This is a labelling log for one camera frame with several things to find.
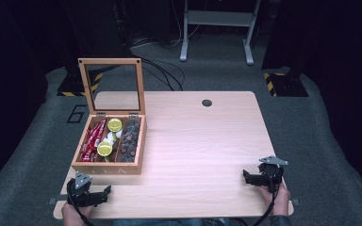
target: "person's arm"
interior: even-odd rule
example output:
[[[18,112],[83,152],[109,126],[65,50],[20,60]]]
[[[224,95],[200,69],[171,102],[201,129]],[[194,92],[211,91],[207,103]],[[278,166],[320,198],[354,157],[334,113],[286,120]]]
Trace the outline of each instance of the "person's arm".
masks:
[[[266,187],[256,186],[259,193],[263,196],[267,205],[272,202],[272,194]],[[274,207],[272,208],[270,217],[271,226],[290,226],[290,219],[288,217],[288,204],[289,204],[289,191],[283,183],[280,184],[278,189],[278,195],[274,201]]]
[[[93,206],[80,207],[80,212],[87,218],[90,217]],[[74,207],[67,202],[61,208],[63,216],[63,226],[85,226],[86,224],[75,211]]]

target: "gray carpet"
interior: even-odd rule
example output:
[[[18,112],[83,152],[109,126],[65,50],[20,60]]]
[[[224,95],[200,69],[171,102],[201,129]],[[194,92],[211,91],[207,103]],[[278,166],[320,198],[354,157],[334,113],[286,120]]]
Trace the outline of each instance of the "gray carpet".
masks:
[[[291,216],[293,225],[362,225],[361,178],[347,163],[330,132],[318,88],[303,75],[309,97],[271,97],[263,76],[270,71],[261,70],[267,37],[258,37],[253,50],[254,66],[245,63],[243,38],[234,35],[191,40],[187,62],[179,61],[181,43],[174,47],[149,44],[132,51],[140,57],[179,67],[185,74],[184,90],[250,90],[255,93],[275,153],[289,162],[284,175],[295,202],[295,212]],[[182,80],[177,68],[157,64]],[[149,65],[143,67],[154,71]],[[86,100],[57,96],[65,75],[64,69],[46,75],[49,81],[46,103],[0,172],[0,225],[62,223],[53,218],[54,205],[47,202],[59,194],[88,115],[85,108],[81,123],[66,123],[74,106],[85,105]],[[144,88],[147,91],[170,90],[147,71],[144,71]],[[246,221],[252,225],[255,218]],[[111,220],[93,219],[92,222],[111,225]]]

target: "red item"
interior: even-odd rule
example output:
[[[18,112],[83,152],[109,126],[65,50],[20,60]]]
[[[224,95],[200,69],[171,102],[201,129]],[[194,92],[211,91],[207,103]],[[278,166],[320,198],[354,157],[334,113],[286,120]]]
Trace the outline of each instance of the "red item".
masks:
[[[99,121],[93,129],[88,128],[86,142],[81,151],[81,162],[94,162],[97,155],[97,147],[104,134],[106,120]]]

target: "sleeve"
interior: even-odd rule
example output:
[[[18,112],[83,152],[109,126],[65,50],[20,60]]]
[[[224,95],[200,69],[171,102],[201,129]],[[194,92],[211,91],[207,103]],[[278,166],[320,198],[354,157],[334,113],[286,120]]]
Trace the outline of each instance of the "sleeve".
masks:
[[[291,226],[290,219],[288,216],[272,216],[270,218],[271,226]]]

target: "dark background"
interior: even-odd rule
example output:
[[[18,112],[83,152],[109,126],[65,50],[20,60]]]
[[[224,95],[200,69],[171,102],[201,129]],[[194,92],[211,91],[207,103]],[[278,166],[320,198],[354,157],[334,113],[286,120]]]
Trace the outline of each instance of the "dark background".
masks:
[[[119,16],[110,8],[122,1],[75,8],[72,1],[0,0],[0,169],[44,101],[48,72],[65,67],[76,79],[78,57],[126,56],[130,37],[124,34],[152,32],[169,41],[177,30],[170,1],[126,2]],[[230,8],[209,3],[240,9],[238,1],[227,4]],[[182,23],[183,1],[174,6]],[[101,26],[89,26],[92,22]],[[362,176],[362,2],[282,1],[263,69],[286,66],[298,67],[317,84],[332,132]]]

